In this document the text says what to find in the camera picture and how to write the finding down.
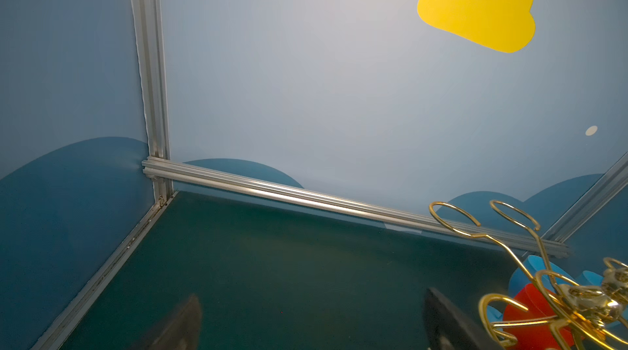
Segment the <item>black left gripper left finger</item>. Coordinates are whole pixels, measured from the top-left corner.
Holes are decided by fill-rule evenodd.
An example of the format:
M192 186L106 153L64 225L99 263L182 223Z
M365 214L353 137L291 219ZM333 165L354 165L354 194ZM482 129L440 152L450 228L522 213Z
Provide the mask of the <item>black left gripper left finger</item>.
M129 349L195 350L199 346L201 326L201 302L196 294L191 294L188 299L178 304L168 316L147 330Z

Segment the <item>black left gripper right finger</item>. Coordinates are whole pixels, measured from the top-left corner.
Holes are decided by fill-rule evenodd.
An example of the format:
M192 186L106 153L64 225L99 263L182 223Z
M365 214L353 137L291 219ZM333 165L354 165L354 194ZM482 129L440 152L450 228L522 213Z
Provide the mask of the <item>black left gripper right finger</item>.
M431 350L502 350L484 328L435 288L425 292L423 321Z

